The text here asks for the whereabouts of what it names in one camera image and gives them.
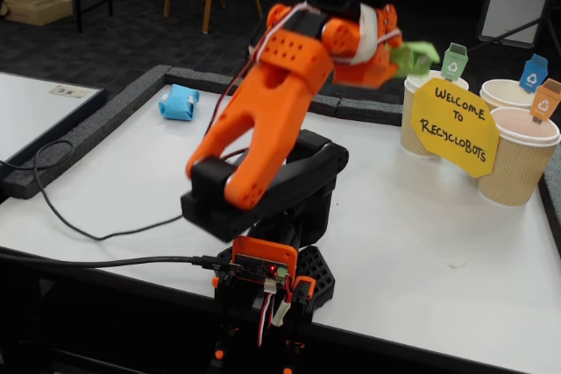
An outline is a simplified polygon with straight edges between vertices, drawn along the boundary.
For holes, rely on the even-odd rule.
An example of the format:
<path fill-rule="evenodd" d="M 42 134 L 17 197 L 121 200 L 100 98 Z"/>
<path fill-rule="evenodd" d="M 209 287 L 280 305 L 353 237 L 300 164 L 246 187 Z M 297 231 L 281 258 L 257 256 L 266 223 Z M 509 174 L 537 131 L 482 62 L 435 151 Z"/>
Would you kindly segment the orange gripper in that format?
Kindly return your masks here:
<path fill-rule="evenodd" d="M 361 11 L 358 22 L 330 19 L 324 26 L 322 41 L 335 63 L 335 84 L 379 88 L 397 75 L 398 66 L 389 62 L 385 47 L 398 48 L 403 43 L 392 4 L 379 11 Z"/>

